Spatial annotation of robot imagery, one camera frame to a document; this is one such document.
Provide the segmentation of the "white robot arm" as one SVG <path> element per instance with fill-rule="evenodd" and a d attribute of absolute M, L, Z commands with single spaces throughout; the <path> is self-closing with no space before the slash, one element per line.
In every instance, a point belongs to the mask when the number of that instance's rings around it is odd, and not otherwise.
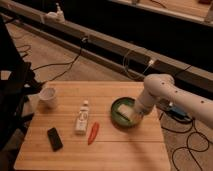
<path fill-rule="evenodd" d="M 172 102 L 195 119 L 213 129 L 213 100 L 180 89 L 169 74 L 150 74 L 144 78 L 144 88 L 135 100 L 135 114 L 148 115 L 159 98 Z"/>

